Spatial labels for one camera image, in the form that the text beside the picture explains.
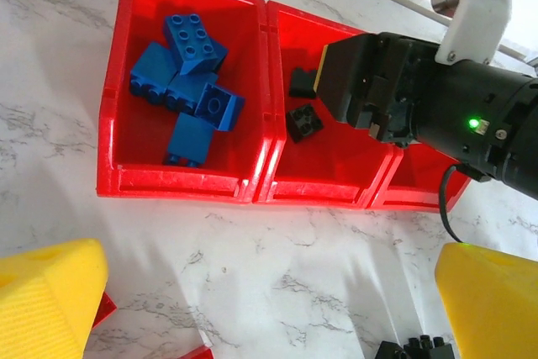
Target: white marble surface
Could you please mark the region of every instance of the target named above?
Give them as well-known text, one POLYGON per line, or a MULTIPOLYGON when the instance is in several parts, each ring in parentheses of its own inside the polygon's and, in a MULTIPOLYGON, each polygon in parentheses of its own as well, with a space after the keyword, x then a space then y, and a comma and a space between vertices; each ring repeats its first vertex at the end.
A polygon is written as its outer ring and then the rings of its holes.
MULTIPOLYGON (((443 34, 388 0, 277 1, 367 30, 443 34)), ((116 2, 0 0, 0 253, 103 242, 119 311, 85 357, 173 359, 199 330, 216 358, 373 358, 383 339, 450 338, 437 215, 96 197, 116 2)), ((500 184, 473 184, 452 223, 464 240, 538 259, 537 214, 500 184)))

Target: screw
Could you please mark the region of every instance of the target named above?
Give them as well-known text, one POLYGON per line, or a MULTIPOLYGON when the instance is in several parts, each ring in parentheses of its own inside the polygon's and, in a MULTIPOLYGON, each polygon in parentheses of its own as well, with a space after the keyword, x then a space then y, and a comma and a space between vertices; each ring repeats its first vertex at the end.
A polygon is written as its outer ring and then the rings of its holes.
POLYGON ((499 129, 497 132, 495 132, 495 137, 499 140, 505 140, 508 137, 508 132, 506 132, 504 129, 499 129))

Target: black cable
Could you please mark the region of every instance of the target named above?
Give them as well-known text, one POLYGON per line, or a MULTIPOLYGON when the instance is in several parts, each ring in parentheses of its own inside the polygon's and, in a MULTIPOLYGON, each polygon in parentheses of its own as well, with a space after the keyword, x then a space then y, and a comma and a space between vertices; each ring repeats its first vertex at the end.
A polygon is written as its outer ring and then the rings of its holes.
POLYGON ((460 166, 460 164, 453 164, 452 166, 448 167, 445 171, 445 174, 443 174, 443 178, 440 182, 439 187, 440 219, 443 222, 443 226, 445 227, 446 232, 451 235, 451 237, 458 243, 462 243, 463 241, 461 241, 460 238, 456 235, 456 233, 454 233, 451 224, 448 221, 448 215, 446 212, 446 187, 448 186, 448 180, 451 179, 452 173, 455 172, 460 166))

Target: green led light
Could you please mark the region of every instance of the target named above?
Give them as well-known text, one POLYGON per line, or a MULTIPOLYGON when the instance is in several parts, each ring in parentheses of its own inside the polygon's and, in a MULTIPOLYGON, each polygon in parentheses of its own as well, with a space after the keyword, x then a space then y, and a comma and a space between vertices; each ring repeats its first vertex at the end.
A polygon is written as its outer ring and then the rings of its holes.
POLYGON ((480 125, 480 120, 476 118, 469 119, 469 128, 476 129, 480 125))

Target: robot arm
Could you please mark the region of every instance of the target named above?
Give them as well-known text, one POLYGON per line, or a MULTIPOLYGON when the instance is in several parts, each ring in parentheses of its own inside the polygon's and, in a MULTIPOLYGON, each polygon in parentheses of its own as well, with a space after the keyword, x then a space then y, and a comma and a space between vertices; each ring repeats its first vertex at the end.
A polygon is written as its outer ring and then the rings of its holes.
POLYGON ((432 0, 435 11, 453 13, 453 20, 435 60, 453 65, 459 61, 489 64, 512 13, 512 0, 432 0))
POLYGON ((538 198, 538 80, 488 65, 509 0, 475 2, 460 1, 441 45, 389 33, 327 45, 315 90, 336 120, 381 142, 430 145, 474 179, 538 198))

